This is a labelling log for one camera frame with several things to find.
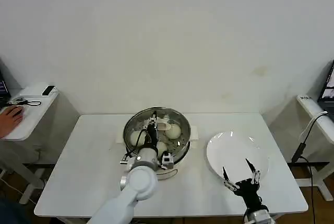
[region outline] small table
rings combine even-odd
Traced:
[[[13,98],[18,97],[19,90],[16,92],[12,92],[12,94],[16,94],[17,96],[13,96]],[[35,129],[39,121],[42,119],[43,115],[46,113],[50,105],[53,103],[55,98],[58,96],[58,92],[52,93],[48,97],[43,98],[27,98],[29,101],[41,101],[42,104],[38,107],[28,107],[25,106],[25,111],[23,113],[23,121],[4,138],[4,144],[6,148],[13,149],[13,142],[20,142],[27,139],[32,131]],[[28,168],[26,168],[21,162],[17,159],[13,158],[11,155],[6,153],[6,150],[0,150],[0,160],[9,168],[13,169],[15,172],[20,174],[23,178],[25,178],[29,185],[27,186],[22,198],[20,199],[21,204],[26,204],[29,201],[29,197],[31,196],[33,190],[35,189],[43,189],[44,182],[40,179],[42,176],[44,169],[37,169],[35,174],[32,173]]]
[[[297,96],[297,101],[310,117],[314,117],[318,113],[324,111],[319,104],[308,95]],[[326,140],[334,145],[334,122],[329,117],[323,116],[317,119],[315,124],[317,124],[321,132],[324,134]],[[319,188],[326,201],[334,200],[332,194],[324,183],[324,179],[334,173],[334,156],[331,158],[330,163],[321,170],[317,171],[314,167],[311,167],[311,169],[313,175],[313,186]],[[297,179],[297,183],[300,187],[311,186],[311,179]]]
[[[34,213],[38,216],[90,218],[109,197],[120,193],[125,167],[123,144],[115,140],[132,115],[83,115],[79,118]],[[185,114],[197,126],[178,174],[159,181],[152,198],[139,202],[135,217],[241,216],[246,206],[213,174],[206,162],[206,144],[222,131],[242,131],[266,150],[269,171],[258,194],[273,215],[308,209],[296,180],[259,113]]]

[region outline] black cable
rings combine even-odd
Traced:
[[[308,133],[307,133],[307,135],[306,135],[306,137],[305,137],[305,140],[304,140],[304,142],[303,142],[304,144],[306,143],[306,140],[307,140],[307,138],[308,138],[308,136],[309,136],[309,134],[310,134],[310,132],[311,132],[311,130],[312,130],[312,127],[313,127],[314,123],[316,123],[317,119],[319,119],[320,117],[322,117],[322,116],[324,116],[324,115],[328,116],[328,115],[330,115],[330,114],[328,114],[328,113],[326,113],[326,114],[322,114],[322,115],[319,115],[317,118],[314,119],[314,121],[312,122],[312,125],[311,125],[311,127],[309,128]]]
[[[312,212],[313,212],[313,223],[315,223],[315,210],[314,210],[314,199],[313,199],[313,174],[312,174],[312,167],[311,165],[309,164],[308,160],[303,157],[303,156],[300,156],[300,158],[304,159],[306,161],[306,163],[308,164],[308,167],[309,167],[309,172],[311,174],[311,201],[312,201]]]
[[[143,132],[146,132],[146,133],[147,133],[146,129],[142,129],[142,130],[140,131],[140,133],[139,133],[139,135],[138,135],[138,139],[137,139],[136,145],[135,145],[135,148],[132,149],[131,151],[127,152],[127,153],[126,153],[126,157],[130,156],[130,154],[133,153],[133,151],[136,150],[136,148],[137,148],[137,146],[138,146],[138,143],[139,143],[139,138],[140,138],[140,136],[141,136],[141,134],[142,134]]]
[[[307,132],[307,135],[304,139],[303,142],[301,142],[296,150],[296,152],[294,153],[294,155],[292,156],[291,158],[291,162],[292,163],[295,163],[298,161],[298,159],[303,155],[303,152],[304,152],[304,149],[306,148],[306,141],[307,141],[307,138],[309,137],[309,134],[311,133],[311,130],[312,130],[312,127],[314,126],[314,124],[316,123],[317,119],[319,119],[320,117],[322,116],[329,116],[329,115],[332,115],[332,114],[329,114],[329,113],[326,113],[326,114],[322,114],[322,115],[319,115],[317,118],[315,118]]]

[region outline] floor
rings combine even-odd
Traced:
[[[292,173],[295,178],[307,178],[309,176],[308,171],[305,168],[291,168]],[[45,179],[50,176],[52,172],[52,168],[48,168],[44,173]],[[11,186],[19,189],[20,191],[24,191],[26,187],[26,182],[16,173],[6,174],[3,179],[9,183]],[[325,180],[329,190],[334,194],[334,174]],[[303,223],[303,224],[311,224],[313,223],[312,219],[312,207],[311,207],[311,188],[304,187],[301,189],[303,195],[305,196],[307,202],[309,203],[309,209],[307,212],[302,214],[290,214],[282,216],[277,220],[278,224],[290,224],[290,223]],[[38,201],[41,192],[35,192],[31,199],[35,202]],[[2,181],[0,181],[0,197],[6,197],[11,201],[18,201],[20,198],[20,194],[14,191],[13,189],[6,186]],[[318,189],[314,190],[314,204],[316,211],[316,220],[317,223],[321,224],[330,224],[334,223],[334,202],[326,202],[322,198]],[[27,213],[28,218],[31,220],[32,224],[56,224],[62,223],[56,219],[52,218],[41,218],[37,217],[33,213],[34,204],[28,203],[24,206],[25,211]],[[208,217],[208,218],[164,218],[164,219],[134,219],[133,223],[147,223],[147,224],[200,224],[200,223],[208,223],[208,224],[240,224],[242,223],[241,217]]]

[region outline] hand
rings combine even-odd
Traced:
[[[10,132],[13,131],[18,124],[20,124],[23,119],[23,111],[23,107],[12,105],[0,114],[0,138],[10,134]]]

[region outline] cable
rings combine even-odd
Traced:
[[[311,174],[311,201],[312,201],[312,213],[313,213],[313,223],[315,223],[315,210],[314,210],[314,199],[313,199],[313,174],[312,174],[312,167],[309,164],[308,160],[304,158],[303,156],[300,156],[300,158],[304,159],[309,167],[309,172]]]
[[[16,192],[20,193],[21,195],[23,195],[23,193],[20,190],[17,190],[15,187],[9,185],[7,182],[5,182],[2,178],[0,178],[0,180],[5,183],[7,186],[9,186],[11,189],[14,189]],[[29,198],[29,200],[34,203],[35,205],[37,205],[36,202],[34,202],[32,199]]]
[[[302,131],[302,133],[300,134],[299,139],[301,138],[301,136],[303,135],[303,133],[307,130],[308,126],[311,125],[310,128],[309,128],[309,130],[308,130],[308,132],[307,132],[307,135],[306,135],[304,141],[303,141],[303,142],[300,142],[300,144],[299,144],[299,146],[298,146],[296,152],[293,154],[293,156],[292,156],[292,158],[291,158],[291,162],[292,162],[292,163],[297,162],[298,159],[300,158],[300,156],[303,155],[303,151],[304,151],[304,149],[306,148],[306,141],[307,141],[307,138],[309,137],[309,134],[311,133],[312,127],[313,127],[314,124],[317,122],[317,119],[319,119],[320,117],[322,117],[322,116],[324,116],[324,115],[325,115],[325,116],[328,116],[328,115],[331,115],[331,114],[327,113],[326,111],[324,111],[324,112],[318,114],[316,117],[314,117],[314,118],[312,118],[312,119],[310,120],[310,122],[308,123],[306,129]]]
[[[130,154],[136,150],[137,146],[138,146],[138,143],[139,143],[139,139],[140,139],[140,136],[142,134],[142,132],[146,132],[147,136],[151,139],[151,136],[148,134],[147,130],[146,129],[142,129],[138,135],[138,138],[137,138],[137,142],[136,142],[136,145],[135,145],[135,148],[132,149],[131,151],[127,152],[125,155],[126,157],[130,156]]]
[[[325,115],[327,114],[328,112],[327,111],[323,111],[321,113],[318,113],[316,114],[310,121],[309,123],[307,124],[307,126],[305,127],[305,129],[301,132],[301,134],[299,135],[299,138],[298,138],[298,141],[300,141],[300,139],[302,138],[303,134],[306,132],[306,130],[308,129],[308,127],[312,124],[312,122],[314,120],[316,120],[320,115]]]
[[[307,135],[306,135],[306,137],[305,137],[305,140],[304,140],[304,142],[303,142],[304,144],[306,143],[306,140],[307,140],[307,138],[308,138],[308,136],[309,136],[309,134],[310,134],[310,132],[311,132],[311,130],[312,130],[312,127],[313,127],[314,123],[316,123],[317,119],[319,119],[320,117],[322,117],[322,116],[324,116],[324,115],[328,116],[329,114],[328,114],[328,113],[326,113],[326,114],[322,114],[322,115],[319,115],[317,118],[315,118],[314,122],[312,123],[312,125],[311,125],[311,127],[309,128],[308,133],[307,133]]]

